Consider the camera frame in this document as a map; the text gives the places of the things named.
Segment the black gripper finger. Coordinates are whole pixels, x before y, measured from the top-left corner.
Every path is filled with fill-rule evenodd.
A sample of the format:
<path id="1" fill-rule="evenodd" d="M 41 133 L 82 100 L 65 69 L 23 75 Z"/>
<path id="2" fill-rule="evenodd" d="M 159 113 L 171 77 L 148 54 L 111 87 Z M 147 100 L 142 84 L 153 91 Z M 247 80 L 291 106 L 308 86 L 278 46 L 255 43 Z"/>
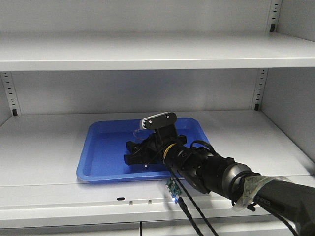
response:
<path id="1" fill-rule="evenodd" d="M 126 148 L 130 152 L 130 154 L 140 153 L 145 150 L 145 146 L 143 143 L 135 143 L 133 141 L 126 142 Z"/>
<path id="2" fill-rule="evenodd" d="M 149 154 L 125 154 L 124 162 L 127 165 L 150 165 L 150 164 L 161 164 L 162 161 L 160 158 L 154 155 Z"/>

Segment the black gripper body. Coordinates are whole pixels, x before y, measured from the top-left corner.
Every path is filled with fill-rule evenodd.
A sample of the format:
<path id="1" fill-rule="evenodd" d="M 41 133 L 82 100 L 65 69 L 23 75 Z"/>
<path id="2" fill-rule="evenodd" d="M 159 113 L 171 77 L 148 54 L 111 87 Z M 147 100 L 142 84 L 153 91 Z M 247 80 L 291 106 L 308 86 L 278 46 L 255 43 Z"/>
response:
<path id="1" fill-rule="evenodd" d="M 171 144 L 184 145 L 187 143 L 185 135 L 178 135 L 175 125 L 155 129 L 155 132 L 146 138 L 139 148 L 141 164 L 159 163 L 163 152 Z"/>

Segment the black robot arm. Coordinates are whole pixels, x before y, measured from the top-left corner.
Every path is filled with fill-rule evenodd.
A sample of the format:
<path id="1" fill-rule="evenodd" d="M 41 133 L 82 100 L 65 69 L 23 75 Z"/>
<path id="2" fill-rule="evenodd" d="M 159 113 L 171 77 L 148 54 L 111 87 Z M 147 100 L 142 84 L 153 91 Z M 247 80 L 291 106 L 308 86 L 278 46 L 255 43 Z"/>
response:
<path id="1" fill-rule="evenodd" d="M 126 143 L 125 163 L 161 162 L 199 192 L 215 192 L 230 199 L 234 210 L 259 205 L 278 219 L 293 222 L 295 235 L 314 235 L 314 188 L 293 183 L 285 177 L 255 173 L 231 157 L 222 157 L 205 141 L 193 141 L 190 147 L 186 146 L 186 141 L 174 126 L 157 129 L 141 143 Z"/>

